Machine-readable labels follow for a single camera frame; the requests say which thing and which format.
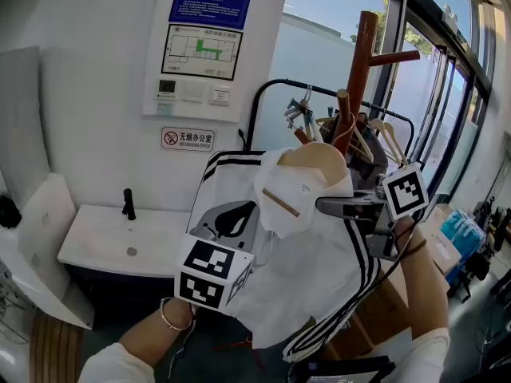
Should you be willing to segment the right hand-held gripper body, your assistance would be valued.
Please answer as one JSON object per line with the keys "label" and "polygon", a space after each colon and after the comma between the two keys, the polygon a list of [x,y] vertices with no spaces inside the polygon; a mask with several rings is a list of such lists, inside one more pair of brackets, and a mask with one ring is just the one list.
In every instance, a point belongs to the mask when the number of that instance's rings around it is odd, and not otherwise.
{"label": "right hand-held gripper body", "polygon": [[374,188],[377,220],[365,236],[369,254],[378,259],[395,260],[395,222],[429,204],[429,196],[418,163],[401,167],[388,176],[380,175]]}

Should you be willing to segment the person's right hand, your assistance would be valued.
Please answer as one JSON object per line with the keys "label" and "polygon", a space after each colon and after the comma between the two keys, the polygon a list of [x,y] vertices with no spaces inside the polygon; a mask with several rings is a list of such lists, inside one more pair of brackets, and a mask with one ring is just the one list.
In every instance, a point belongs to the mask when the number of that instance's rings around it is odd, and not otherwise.
{"label": "person's right hand", "polygon": [[395,246],[401,252],[410,240],[414,232],[415,221],[409,215],[403,216],[395,222],[394,235]]}

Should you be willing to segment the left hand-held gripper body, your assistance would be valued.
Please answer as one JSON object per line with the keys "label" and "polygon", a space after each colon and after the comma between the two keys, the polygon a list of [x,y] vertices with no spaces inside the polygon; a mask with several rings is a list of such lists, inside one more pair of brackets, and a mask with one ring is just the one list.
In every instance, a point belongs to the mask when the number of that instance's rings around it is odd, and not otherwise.
{"label": "left hand-held gripper body", "polygon": [[255,256],[258,205],[229,202],[206,211],[180,246],[174,295],[209,309],[226,309],[244,287]]}

